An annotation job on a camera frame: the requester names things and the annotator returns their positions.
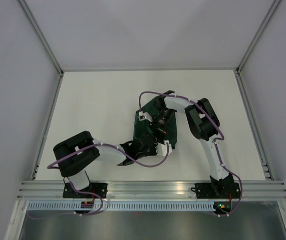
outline white tabletop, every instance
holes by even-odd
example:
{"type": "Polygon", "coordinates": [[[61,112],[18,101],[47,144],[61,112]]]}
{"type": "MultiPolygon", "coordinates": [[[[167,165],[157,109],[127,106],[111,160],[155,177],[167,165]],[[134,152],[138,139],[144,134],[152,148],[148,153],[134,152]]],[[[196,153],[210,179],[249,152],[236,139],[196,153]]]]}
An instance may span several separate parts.
{"type": "MultiPolygon", "coordinates": [[[[142,91],[173,90],[190,99],[209,99],[226,140],[220,143],[228,168],[242,180],[265,180],[242,99],[232,70],[162,70],[66,72],[47,135],[37,180],[61,180],[53,147],[90,131],[105,143],[132,140],[138,96],[142,91]]],[[[145,94],[142,105],[155,95],[145,94]]],[[[209,180],[209,166],[199,140],[191,134],[186,116],[176,114],[177,145],[164,164],[144,168],[94,161],[85,169],[100,181],[201,181],[209,180]]],[[[139,161],[156,164],[161,156],[139,161]]]]}

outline dark green cloth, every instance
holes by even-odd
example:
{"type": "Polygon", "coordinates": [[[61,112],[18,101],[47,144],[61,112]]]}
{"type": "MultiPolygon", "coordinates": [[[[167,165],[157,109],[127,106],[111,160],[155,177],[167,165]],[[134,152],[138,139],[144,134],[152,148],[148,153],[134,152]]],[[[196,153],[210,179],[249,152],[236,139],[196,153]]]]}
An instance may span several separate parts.
{"type": "MultiPolygon", "coordinates": [[[[145,113],[149,113],[152,118],[157,116],[159,113],[159,110],[153,105],[154,100],[152,99],[149,103],[147,103],[144,107],[142,107],[142,111],[145,113]]],[[[149,121],[144,120],[144,121],[139,121],[138,120],[138,112],[139,110],[136,111],[135,114],[135,122],[134,122],[134,136],[133,139],[138,139],[142,135],[152,135],[154,136],[152,130],[149,127],[149,121]]],[[[169,140],[169,143],[172,145],[172,148],[175,148],[175,144],[177,143],[177,127],[176,127],[176,116],[173,114],[173,116],[170,118],[167,126],[167,135],[165,140],[169,140]]]]}

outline white table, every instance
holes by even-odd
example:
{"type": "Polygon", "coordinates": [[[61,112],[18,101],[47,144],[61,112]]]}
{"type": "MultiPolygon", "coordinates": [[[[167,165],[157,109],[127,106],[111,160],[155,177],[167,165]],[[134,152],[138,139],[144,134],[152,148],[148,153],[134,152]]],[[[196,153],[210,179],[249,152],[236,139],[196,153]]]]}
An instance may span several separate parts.
{"type": "MultiPolygon", "coordinates": [[[[226,164],[242,180],[265,180],[245,109],[232,70],[93,71],[66,72],[44,146],[37,180],[61,180],[53,147],[82,132],[110,144],[132,140],[138,96],[142,91],[174,90],[191,99],[209,99],[226,140],[220,143],[226,164]]],[[[155,95],[145,94],[142,105],[155,95]]],[[[202,181],[209,180],[204,150],[191,134],[186,116],[176,114],[177,145],[159,167],[137,164],[120,167],[94,161],[86,167],[97,181],[202,181]]],[[[139,161],[155,164],[161,156],[139,161]]]]}

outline gray panel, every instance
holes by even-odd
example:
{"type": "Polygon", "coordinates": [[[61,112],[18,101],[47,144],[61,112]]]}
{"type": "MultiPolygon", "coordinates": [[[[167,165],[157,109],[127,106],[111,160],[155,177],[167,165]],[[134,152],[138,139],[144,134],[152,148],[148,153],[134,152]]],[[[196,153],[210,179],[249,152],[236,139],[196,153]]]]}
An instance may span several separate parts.
{"type": "Polygon", "coordinates": [[[272,0],[27,0],[64,70],[235,67],[272,0]]]}
{"type": "MultiPolygon", "coordinates": [[[[54,214],[57,211],[30,213],[33,217],[54,214]]],[[[26,218],[22,232],[28,240],[286,240],[279,213],[259,203],[242,203],[228,218],[203,212],[137,211],[26,218]]]]}
{"type": "Polygon", "coordinates": [[[31,174],[58,74],[14,0],[0,0],[0,240],[31,174]]]}
{"type": "Polygon", "coordinates": [[[242,71],[276,179],[286,185],[286,1],[242,71]]]}

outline vent grille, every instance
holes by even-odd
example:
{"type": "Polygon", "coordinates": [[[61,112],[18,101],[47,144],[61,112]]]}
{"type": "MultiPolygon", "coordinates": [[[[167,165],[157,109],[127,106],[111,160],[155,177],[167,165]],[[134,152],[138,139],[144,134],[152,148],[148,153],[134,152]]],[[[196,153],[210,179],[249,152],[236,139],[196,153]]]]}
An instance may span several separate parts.
{"type": "MultiPolygon", "coordinates": [[[[102,210],[105,211],[178,211],[178,212],[212,212],[213,201],[113,201],[105,202],[102,210]]],[[[93,210],[100,207],[99,200],[96,200],[93,210]]],[[[30,201],[28,210],[70,210],[83,211],[80,201],[30,201]]]]}

